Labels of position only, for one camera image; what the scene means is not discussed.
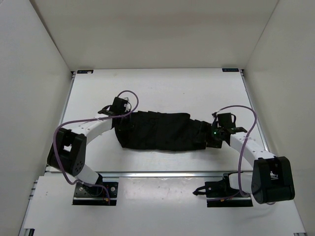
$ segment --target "black garment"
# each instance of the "black garment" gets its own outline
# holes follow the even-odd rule
[[[123,148],[136,150],[189,151],[205,149],[211,125],[192,120],[187,113],[135,112],[115,121]]]

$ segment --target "black cloth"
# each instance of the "black cloth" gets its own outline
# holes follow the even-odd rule
[[[187,113],[135,112],[115,121],[115,133],[123,148],[189,151],[206,148],[211,125],[192,120]]]

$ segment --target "white panel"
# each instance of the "white panel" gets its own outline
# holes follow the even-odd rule
[[[244,68],[277,0],[32,0],[71,70]]]
[[[72,206],[74,186],[40,177],[25,228],[34,236],[292,236],[304,232],[293,201],[207,208],[203,178],[120,178],[116,206]]]
[[[64,121],[92,118],[112,104],[122,90],[134,91],[139,111],[186,112],[192,119],[212,122],[212,113],[228,105],[250,106],[239,72],[222,69],[126,69],[95,70],[77,74]],[[132,94],[126,95],[135,105]],[[226,110],[237,116],[237,125],[249,129],[251,111]],[[262,145],[256,128],[252,137]],[[237,169],[239,153],[223,144],[190,152],[135,151],[121,148],[114,130],[97,137],[87,146],[86,164],[95,171],[231,171]],[[244,160],[245,170],[252,170]]]
[[[0,0],[0,235],[17,235],[71,74],[27,0]]]
[[[315,235],[315,1],[281,0],[247,69],[271,150],[292,164],[295,202]]]

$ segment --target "white wall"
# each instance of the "white wall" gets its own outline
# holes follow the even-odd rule
[[[27,0],[0,0],[0,235],[17,235],[71,73]]]
[[[31,0],[71,70],[244,68],[277,0]]]
[[[272,151],[291,161],[295,202],[314,236],[314,0],[280,0],[245,72]]]

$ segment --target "table surface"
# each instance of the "table surface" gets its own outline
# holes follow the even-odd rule
[[[122,90],[134,91],[138,111],[191,114],[192,119],[212,122],[211,114],[228,105],[250,106],[240,72],[222,69],[117,69],[77,74],[63,121],[92,118]],[[126,93],[135,105],[132,94]],[[242,108],[226,110],[237,116],[237,125],[247,130],[253,115]],[[77,126],[71,124],[66,128]],[[262,145],[256,127],[251,137]],[[239,153],[223,144],[222,149],[189,152],[135,151],[122,148],[114,130],[105,132],[87,146],[86,164],[98,172],[234,171]],[[251,170],[244,160],[243,170]]]
[[[24,227],[33,236],[293,236],[305,232],[294,201],[207,208],[204,178],[120,178],[116,206],[73,206],[61,174],[40,177]]]

